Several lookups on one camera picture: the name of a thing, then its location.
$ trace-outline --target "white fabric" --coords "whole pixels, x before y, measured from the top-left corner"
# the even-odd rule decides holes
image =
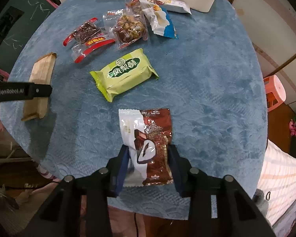
[[[296,200],[296,159],[270,140],[257,188],[271,192],[266,218],[272,225]]]

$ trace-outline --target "chocolate snack bag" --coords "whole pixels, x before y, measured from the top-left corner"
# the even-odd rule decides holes
[[[131,157],[124,186],[173,183],[167,152],[172,139],[170,110],[119,110],[119,118]]]

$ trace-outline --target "blue rug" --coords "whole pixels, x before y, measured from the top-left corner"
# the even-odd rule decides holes
[[[21,122],[23,101],[0,105],[0,119],[23,149],[59,178],[82,177],[106,165],[122,145],[118,109],[169,108],[179,153],[208,175],[233,175],[253,196],[267,138],[262,74],[234,8],[215,0],[209,13],[169,12],[179,39],[150,31],[117,50],[104,47],[75,64],[63,40],[92,17],[124,7],[124,0],[66,0],[37,29],[21,52],[9,81],[28,81],[42,55],[57,53],[50,108],[41,120]],[[143,48],[159,74],[105,100],[89,74]],[[186,219],[189,199],[174,185],[124,188],[109,205],[142,214]]]

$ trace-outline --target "pink stool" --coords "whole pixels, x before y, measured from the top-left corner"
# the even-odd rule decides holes
[[[286,92],[276,75],[266,77],[263,81],[266,93],[267,112],[270,112],[286,100]]]

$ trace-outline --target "green logo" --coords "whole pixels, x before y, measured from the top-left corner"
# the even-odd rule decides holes
[[[130,72],[132,69],[136,68],[140,62],[139,58],[133,58],[125,61],[124,59],[118,59],[119,63],[116,63],[117,66],[112,68],[112,70],[108,73],[108,77],[119,77],[124,73]]]

